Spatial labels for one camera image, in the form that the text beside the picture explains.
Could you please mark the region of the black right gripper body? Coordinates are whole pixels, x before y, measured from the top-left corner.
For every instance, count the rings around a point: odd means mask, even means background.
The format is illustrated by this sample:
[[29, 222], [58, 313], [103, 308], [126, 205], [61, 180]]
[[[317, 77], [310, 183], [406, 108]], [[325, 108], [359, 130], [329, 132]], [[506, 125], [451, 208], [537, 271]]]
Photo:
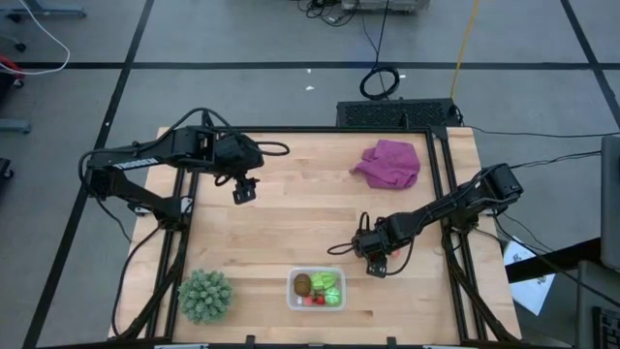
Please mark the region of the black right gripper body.
[[372, 257], [380, 253], [389, 255], [399, 250], [402, 243], [393, 240], [382, 223], [372, 227], [369, 217], [361, 217], [352, 237], [352, 246], [357, 257]]

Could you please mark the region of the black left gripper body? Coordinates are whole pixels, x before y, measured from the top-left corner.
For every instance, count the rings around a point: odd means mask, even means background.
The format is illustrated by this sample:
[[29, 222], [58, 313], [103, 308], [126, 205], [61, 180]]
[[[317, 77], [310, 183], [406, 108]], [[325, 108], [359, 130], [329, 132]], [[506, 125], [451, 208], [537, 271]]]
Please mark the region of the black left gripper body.
[[264, 165], [264, 157], [258, 145], [249, 137], [241, 135], [219, 136], [215, 141], [215, 176], [242, 177]]

